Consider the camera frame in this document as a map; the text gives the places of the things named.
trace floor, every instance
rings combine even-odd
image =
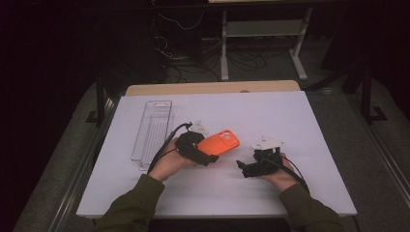
[[[230,81],[294,79],[308,87],[332,72],[320,70],[330,40],[307,38],[300,57],[308,80],[300,81],[287,53],[292,38],[232,40],[228,46]],[[167,82],[205,82],[220,78],[219,40],[204,42],[201,61],[181,55],[167,70]],[[385,163],[384,154],[410,176],[410,123],[395,106],[389,92],[373,81],[372,104],[380,106],[388,121],[372,126],[360,115],[360,89],[354,95],[340,91],[344,77],[325,88],[307,92],[307,98],[325,136],[340,175],[357,208],[364,232],[410,231],[410,204]],[[106,105],[100,126],[87,123],[96,110],[96,87],[84,94],[30,198],[15,231],[90,231],[93,221],[75,215],[95,152],[109,126],[115,103]],[[359,231],[352,217],[344,217],[346,231]]]

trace orange smartphone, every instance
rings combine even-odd
[[[239,139],[231,130],[223,130],[198,143],[198,149],[207,155],[219,156],[239,146]]]

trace transparent plastic tray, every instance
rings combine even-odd
[[[147,171],[153,157],[172,132],[172,101],[147,101],[132,151],[132,161]]]

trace forearm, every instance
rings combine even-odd
[[[279,196],[293,229],[298,231],[341,232],[343,225],[335,211],[313,199],[300,185],[292,186]]]
[[[163,189],[161,182],[141,175],[132,190],[111,204],[94,231],[147,231]]]

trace hand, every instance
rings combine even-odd
[[[148,174],[152,178],[163,182],[169,177],[177,173],[185,166],[195,166],[197,163],[194,161],[181,156],[176,150],[175,141],[178,138],[174,138],[166,146],[157,164],[154,166],[152,171]]]
[[[280,153],[280,155],[286,158],[285,153]],[[289,161],[287,161],[287,159],[282,159],[282,160],[283,160],[283,165],[293,171],[293,167],[290,165]],[[261,178],[271,182],[272,185],[274,185],[276,188],[279,189],[279,191],[285,191],[289,187],[292,187],[298,184],[298,182],[291,175],[289,175],[287,172],[283,171],[282,169],[279,169],[275,173],[262,176]]]

